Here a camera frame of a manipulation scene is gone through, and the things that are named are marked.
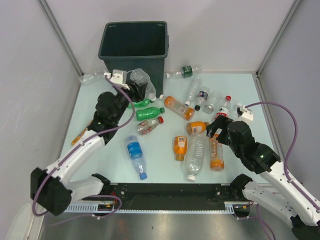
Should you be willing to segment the orange juice bottle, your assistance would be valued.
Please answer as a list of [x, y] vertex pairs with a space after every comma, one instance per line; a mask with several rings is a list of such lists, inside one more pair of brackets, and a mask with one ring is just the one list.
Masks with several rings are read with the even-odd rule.
[[203, 121], [194, 121], [194, 122], [189, 122], [186, 125], [186, 132], [188, 135], [195, 134], [195, 133], [203, 133], [207, 126], [209, 125], [209, 122], [203, 122]]

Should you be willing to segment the orange juice bottle barcode up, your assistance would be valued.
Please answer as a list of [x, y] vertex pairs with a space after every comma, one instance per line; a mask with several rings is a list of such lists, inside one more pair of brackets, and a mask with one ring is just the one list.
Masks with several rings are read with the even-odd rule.
[[183, 161], [188, 149], [188, 139], [186, 136], [176, 136], [173, 142], [173, 151], [176, 161]]

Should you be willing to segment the yellow navy milk tea bottle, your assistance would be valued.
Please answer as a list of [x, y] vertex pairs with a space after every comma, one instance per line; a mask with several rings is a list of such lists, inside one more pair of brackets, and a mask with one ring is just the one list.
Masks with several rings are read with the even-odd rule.
[[71, 142], [71, 146], [75, 146], [77, 144], [77, 142], [84, 136], [85, 132], [88, 130], [88, 127], [90, 126], [90, 124], [92, 123], [93, 120], [91, 120], [86, 127], [73, 139], [73, 141]]

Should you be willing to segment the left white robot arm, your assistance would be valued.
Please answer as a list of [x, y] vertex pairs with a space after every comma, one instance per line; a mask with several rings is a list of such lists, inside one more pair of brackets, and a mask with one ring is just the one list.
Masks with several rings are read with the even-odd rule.
[[99, 173], [84, 180], [71, 181], [74, 174], [96, 151], [103, 148], [121, 128], [119, 121], [128, 105], [145, 98], [147, 84], [129, 81], [124, 86], [113, 85], [117, 94], [106, 91], [99, 95], [92, 122], [78, 142], [60, 159], [45, 169], [35, 168], [30, 175], [32, 212], [36, 206], [55, 216], [62, 214], [71, 202], [110, 196], [110, 181]]

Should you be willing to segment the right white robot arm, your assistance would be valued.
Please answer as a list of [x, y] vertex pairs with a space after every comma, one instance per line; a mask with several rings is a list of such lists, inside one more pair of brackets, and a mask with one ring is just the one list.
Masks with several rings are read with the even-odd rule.
[[246, 198], [262, 206], [286, 223], [298, 240], [320, 238], [320, 201], [290, 177], [280, 157], [269, 146], [255, 141], [246, 122], [220, 115], [206, 127], [206, 133], [209, 138], [215, 137], [219, 143], [229, 146], [249, 171], [277, 190], [273, 194], [241, 174], [233, 180], [236, 185], [230, 188], [235, 200]]

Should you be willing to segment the green bottle near bin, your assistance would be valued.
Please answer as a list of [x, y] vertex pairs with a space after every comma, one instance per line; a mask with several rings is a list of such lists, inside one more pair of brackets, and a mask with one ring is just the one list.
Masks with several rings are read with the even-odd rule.
[[150, 99], [143, 99], [142, 101], [139, 101], [139, 102], [132, 102], [132, 103], [129, 103], [127, 108], [128, 109], [131, 109], [132, 106], [136, 109], [136, 108], [144, 108], [146, 107], [147, 105], [149, 105], [152, 101]]

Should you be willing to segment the dark green plastic bin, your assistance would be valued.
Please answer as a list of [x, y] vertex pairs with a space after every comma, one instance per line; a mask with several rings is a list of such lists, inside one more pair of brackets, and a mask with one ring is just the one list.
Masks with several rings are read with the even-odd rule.
[[165, 59], [169, 51], [168, 25], [165, 21], [122, 21], [105, 25], [98, 58], [111, 72], [114, 69], [144, 70], [163, 93]]

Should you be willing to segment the red label water bottle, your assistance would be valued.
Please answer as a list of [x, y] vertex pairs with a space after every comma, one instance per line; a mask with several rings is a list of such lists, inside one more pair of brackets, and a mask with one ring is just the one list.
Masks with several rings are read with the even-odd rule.
[[213, 121], [218, 117], [218, 116], [224, 116], [226, 118], [229, 117], [230, 114], [230, 109], [231, 109], [231, 100], [232, 97], [230, 95], [227, 95], [222, 102], [219, 104], [219, 107], [217, 108], [217, 112], [215, 116], [213, 117]]

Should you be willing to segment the green bottle with cap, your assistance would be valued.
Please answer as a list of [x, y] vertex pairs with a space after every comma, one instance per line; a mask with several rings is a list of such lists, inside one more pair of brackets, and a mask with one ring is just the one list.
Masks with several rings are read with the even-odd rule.
[[160, 114], [164, 113], [165, 109], [163, 107], [147, 107], [144, 109], [139, 109], [135, 112], [136, 119], [139, 121], [152, 119], [158, 117]]

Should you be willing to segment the large clear bottle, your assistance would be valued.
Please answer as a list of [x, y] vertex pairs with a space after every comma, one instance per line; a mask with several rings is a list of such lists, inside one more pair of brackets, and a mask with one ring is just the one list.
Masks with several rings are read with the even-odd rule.
[[189, 182], [195, 182], [204, 164], [206, 150], [206, 133], [193, 133], [188, 144], [185, 159], [185, 174]]

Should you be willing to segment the orange jasmine tea bottle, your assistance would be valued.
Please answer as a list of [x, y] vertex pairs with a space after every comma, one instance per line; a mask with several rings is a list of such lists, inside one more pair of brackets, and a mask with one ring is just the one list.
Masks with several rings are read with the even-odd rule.
[[217, 137], [218, 135], [215, 134], [209, 139], [209, 165], [212, 171], [222, 171], [225, 168], [223, 146], [218, 142]]

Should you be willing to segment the clear cup silver base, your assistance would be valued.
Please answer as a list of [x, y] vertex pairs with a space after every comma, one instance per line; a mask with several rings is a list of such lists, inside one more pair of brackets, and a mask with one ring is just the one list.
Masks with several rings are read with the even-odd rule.
[[213, 90], [205, 102], [205, 105], [203, 106], [203, 111], [207, 114], [212, 114], [216, 111], [218, 105], [220, 104], [222, 100], [222, 94], [221, 92], [217, 90]]

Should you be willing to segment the red cap crushed bottle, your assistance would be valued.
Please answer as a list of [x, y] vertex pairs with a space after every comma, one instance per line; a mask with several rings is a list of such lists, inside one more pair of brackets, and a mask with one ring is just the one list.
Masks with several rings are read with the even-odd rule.
[[145, 135], [163, 123], [164, 119], [161, 116], [157, 118], [145, 119], [137, 125], [137, 132], [140, 135]]

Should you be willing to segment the orange tea bottle white cap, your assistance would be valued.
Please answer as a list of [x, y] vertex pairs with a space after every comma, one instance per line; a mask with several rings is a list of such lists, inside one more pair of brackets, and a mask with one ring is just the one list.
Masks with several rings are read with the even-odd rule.
[[181, 103], [180, 101], [176, 100], [172, 96], [165, 96], [161, 94], [159, 96], [159, 99], [163, 101], [164, 105], [168, 109], [175, 112], [185, 120], [188, 120], [188, 121], [191, 120], [195, 113], [195, 110], [193, 108]]

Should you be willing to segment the pepsi label clear bottle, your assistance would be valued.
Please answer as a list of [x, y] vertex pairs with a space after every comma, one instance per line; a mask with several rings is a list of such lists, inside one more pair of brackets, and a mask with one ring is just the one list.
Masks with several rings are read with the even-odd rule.
[[202, 105], [208, 100], [210, 94], [210, 88], [207, 86], [202, 86], [196, 96], [195, 99], [195, 107], [196, 111], [199, 111]]

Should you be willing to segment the green label clear bottle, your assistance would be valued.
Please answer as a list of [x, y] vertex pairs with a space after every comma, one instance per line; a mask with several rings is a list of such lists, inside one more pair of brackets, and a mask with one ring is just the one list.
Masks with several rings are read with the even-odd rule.
[[167, 79], [179, 79], [179, 78], [185, 79], [185, 78], [190, 78], [190, 77], [199, 75], [202, 73], [202, 71], [203, 71], [203, 68], [201, 65], [198, 65], [198, 64], [184, 65], [178, 71], [167, 72], [164, 74], [164, 76]]

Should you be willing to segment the blue label water bottle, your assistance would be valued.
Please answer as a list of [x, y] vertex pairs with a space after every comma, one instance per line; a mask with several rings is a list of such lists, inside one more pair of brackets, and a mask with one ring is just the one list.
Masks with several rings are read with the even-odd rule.
[[138, 174], [140, 180], [147, 179], [147, 163], [137, 136], [129, 135], [125, 139], [125, 146], [131, 161], [131, 164]]

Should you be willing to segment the crushed clear bottle far left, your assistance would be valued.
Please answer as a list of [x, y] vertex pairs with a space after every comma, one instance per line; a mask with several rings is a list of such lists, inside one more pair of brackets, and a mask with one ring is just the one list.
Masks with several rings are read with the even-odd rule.
[[97, 82], [98, 80], [102, 79], [103, 76], [103, 71], [84, 73], [82, 76], [78, 78], [78, 81], [82, 86], [86, 86]]

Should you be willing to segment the clear bottle white cap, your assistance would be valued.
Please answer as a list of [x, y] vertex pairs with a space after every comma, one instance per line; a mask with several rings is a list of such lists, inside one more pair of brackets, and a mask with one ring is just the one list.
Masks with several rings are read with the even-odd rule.
[[200, 76], [195, 76], [193, 80], [189, 83], [187, 87], [185, 97], [184, 97], [184, 104], [186, 106], [190, 106], [191, 103], [195, 100], [199, 88], [202, 86], [203, 79]]

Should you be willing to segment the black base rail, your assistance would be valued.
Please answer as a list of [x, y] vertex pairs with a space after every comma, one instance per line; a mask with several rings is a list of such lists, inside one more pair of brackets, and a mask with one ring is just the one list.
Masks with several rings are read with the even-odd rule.
[[129, 211], [213, 211], [225, 202], [247, 201], [238, 189], [218, 183], [111, 183], [99, 195], [107, 194]]

